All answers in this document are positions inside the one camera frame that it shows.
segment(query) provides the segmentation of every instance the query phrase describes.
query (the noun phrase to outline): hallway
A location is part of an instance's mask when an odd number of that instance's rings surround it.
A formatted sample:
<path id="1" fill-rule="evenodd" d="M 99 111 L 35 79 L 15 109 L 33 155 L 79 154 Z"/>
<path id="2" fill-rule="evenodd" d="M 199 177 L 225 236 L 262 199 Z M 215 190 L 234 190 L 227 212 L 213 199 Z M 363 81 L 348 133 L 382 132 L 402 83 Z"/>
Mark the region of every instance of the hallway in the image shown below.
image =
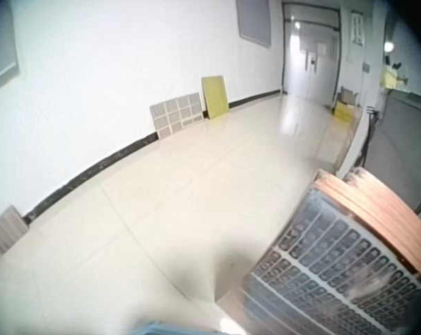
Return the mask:
<path id="1" fill-rule="evenodd" d="M 56 203 L 0 257 L 0 334 L 127 334 L 152 320 L 219 329 L 250 270 L 347 124 L 274 96 L 157 141 Z"/>

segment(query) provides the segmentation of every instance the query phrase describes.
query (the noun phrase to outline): yellow board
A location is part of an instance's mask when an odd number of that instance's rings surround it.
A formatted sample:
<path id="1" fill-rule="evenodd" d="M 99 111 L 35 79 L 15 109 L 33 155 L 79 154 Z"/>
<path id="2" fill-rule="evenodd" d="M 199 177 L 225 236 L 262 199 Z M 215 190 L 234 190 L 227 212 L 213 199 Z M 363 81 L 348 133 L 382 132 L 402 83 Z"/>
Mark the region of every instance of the yellow board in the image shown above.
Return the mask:
<path id="1" fill-rule="evenodd" d="M 355 117 L 355 108 L 337 101 L 334 116 L 342 121 L 351 122 Z"/>
<path id="2" fill-rule="evenodd" d="M 209 112 L 209 119 L 214 119 L 229 111 L 227 102 L 226 86 L 222 75 L 215 77 L 204 77 L 202 79 L 205 104 Z"/>

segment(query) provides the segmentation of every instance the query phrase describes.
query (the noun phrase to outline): copper sheet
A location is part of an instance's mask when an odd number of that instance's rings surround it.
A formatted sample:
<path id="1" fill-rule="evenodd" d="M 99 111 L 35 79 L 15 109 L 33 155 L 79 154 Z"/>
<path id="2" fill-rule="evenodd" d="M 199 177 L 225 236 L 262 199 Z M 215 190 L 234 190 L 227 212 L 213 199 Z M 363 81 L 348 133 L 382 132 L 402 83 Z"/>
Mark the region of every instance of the copper sheet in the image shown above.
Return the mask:
<path id="1" fill-rule="evenodd" d="M 421 220 L 390 189 L 364 170 L 347 183 L 320 174 L 318 189 L 352 211 L 421 274 Z"/>

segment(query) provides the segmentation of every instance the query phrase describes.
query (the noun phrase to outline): gray tile sample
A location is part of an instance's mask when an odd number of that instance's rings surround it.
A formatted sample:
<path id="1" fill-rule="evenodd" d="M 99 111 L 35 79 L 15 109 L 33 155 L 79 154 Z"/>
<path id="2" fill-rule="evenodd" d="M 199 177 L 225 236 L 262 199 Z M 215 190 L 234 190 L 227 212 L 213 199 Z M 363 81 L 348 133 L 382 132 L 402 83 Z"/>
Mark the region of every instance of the gray tile sample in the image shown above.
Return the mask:
<path id="1" fill-rule="evenodd" d="M 164 101 L 149 109 L 161 140 L 204 119 L 198 93 Z"/>

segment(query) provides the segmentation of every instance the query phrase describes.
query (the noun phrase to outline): cardboard box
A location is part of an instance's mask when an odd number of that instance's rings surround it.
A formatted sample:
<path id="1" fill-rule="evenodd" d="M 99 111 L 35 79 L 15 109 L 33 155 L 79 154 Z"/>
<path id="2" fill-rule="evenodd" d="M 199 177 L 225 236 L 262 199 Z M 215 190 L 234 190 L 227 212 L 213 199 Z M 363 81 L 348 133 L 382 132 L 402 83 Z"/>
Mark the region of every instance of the cardboard box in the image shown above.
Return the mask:
<path id="1" fill-rule="evenodd" d="M 337 101 L 336 108 L 334 109 L 334 116 L 342 121 L 350 123 L 355 118 L 355 106 Z"/>

